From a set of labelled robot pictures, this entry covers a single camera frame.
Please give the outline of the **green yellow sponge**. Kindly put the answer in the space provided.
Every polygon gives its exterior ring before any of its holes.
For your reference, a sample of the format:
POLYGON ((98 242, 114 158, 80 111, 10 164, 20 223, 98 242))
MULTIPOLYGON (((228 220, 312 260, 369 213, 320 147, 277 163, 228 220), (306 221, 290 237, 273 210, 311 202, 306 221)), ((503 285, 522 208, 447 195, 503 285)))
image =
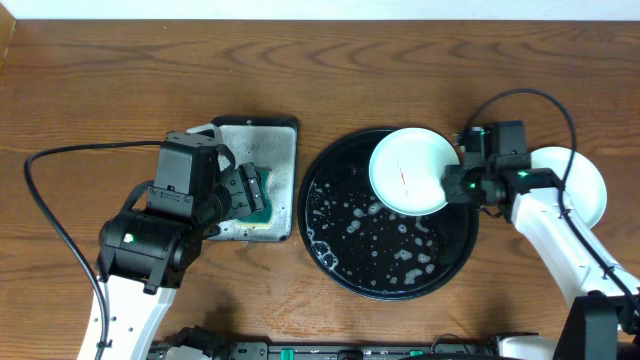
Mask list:
POLYGON ((267 168, 259 168, 258 174, 261 180, 261 189, 264 195, 264 208, 261 211, 255 212, 250 216, 241 218, 238 223, 244 226, 251 226, 256 228, 268 228, 272 223, 273 207, 268 194, 268 186, 272 178, 272 171, 267 168))

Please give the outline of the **light green plate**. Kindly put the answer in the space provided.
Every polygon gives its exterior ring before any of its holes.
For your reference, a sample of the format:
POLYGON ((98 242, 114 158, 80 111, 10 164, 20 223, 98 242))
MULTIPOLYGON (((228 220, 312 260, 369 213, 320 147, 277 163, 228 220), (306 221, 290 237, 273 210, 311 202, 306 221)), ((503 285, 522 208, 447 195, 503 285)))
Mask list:
POLYGON ((408 216, 435 213, 447 205, 441 179, 458 165, 454 147, 425 128, 403 128, 385 136, 369 160, 371 188, 389 209, 408 216))
MULTIPOLYGON (((540 148, 531 153, 531 165, 533 168, 549 168, 562 178, 570 155, 571 150, 564 147, 540 148)), ((582 221, 593 228, 604 215, 608 194, 600 171, 580 153, 574 155, 566 190, 582 221)))

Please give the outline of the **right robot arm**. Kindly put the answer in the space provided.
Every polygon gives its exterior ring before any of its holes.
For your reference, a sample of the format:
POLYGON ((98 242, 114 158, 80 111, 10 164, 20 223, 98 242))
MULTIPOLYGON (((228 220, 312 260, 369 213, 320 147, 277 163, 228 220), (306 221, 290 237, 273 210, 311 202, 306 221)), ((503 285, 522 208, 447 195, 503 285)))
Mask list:
POLYGON ((620 332, 639 334, 639 280, 604 248, 548 168, 448 165, 441 185, 450 203, 495 205, 535 248, 570 306, 555 359, 618 359, 620 332))

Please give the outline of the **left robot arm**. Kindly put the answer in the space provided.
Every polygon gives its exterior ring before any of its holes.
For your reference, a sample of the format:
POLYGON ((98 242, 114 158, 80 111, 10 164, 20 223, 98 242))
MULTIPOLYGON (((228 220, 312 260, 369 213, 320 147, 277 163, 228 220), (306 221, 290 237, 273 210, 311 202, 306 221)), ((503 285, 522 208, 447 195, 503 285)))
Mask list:
POLYGON ((100 231, 99 292, 80 358, 146 358, 204 241, 265 205, 263 176, 251 163, 159 162, 154 180, 137 186, 100 231))

